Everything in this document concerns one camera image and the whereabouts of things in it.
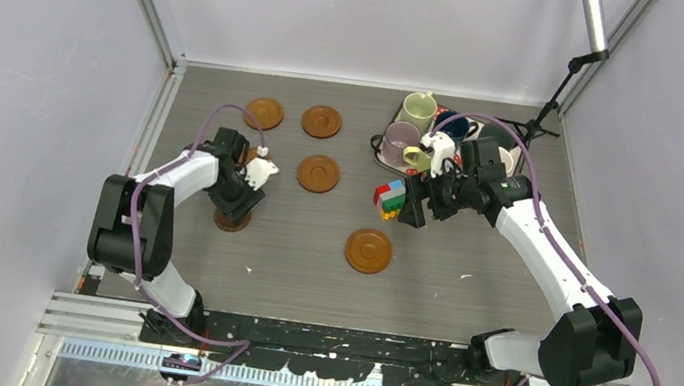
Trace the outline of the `dark brown wooden coaster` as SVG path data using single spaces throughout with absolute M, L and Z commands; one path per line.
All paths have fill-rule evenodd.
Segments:
M 249 225 L 252 219 L 252 212 L 249 211 L 247 212 L 242 220 L 239 222 L 235 222 L 231 220 L 229 217 L 227 217 L 220 209 L 215 209 L 213 212 L 213 220 L 215 223 L 215 226 L 218 227 L 221 231 L 224 232 L 239 232 L 241 230 L 244 230 L 246 226 Z

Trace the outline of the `multicolour toy brick block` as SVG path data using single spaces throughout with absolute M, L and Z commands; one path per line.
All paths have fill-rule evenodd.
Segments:
M 405 205 L 406 194 L 406 186 L 401 179 L 379 185 L 372 200 L 380 217 L 387 221 L 395 219 Z

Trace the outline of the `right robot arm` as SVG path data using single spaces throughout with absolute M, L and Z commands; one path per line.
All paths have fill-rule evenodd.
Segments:
M 415 228 L 424 210 L 446 220 L 460 210 L 481 214 L 523 259 L 551 309 L 554 325 L 542 337 L 513 329 L 471 338 L 466 372 L 489 385 L 508 370 L 539 376 L 549 386 L 600 386 L 629 377 L 636 361 L 641 309 L 632 298 L 593 289 L 593 277 L 553 224 L 532 179 L 507 175 L 493 138 L 455 143 L 437 132 L 421 137 L 428 171 L 405 180 L 397 216 Z

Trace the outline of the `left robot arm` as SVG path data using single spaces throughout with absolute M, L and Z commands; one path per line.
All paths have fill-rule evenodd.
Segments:
M 267 147 L 252 147 L 238 131 L 189 144 L 148 173 L 104 181 L 86 252 L 90 261 L 128 280 L 150 303 L 147 320 L 179 346 L 208 343 L 203 299 L 173 264 L 175 212 L 205 193 L 230 228 L 247 226 L 279 168 Z

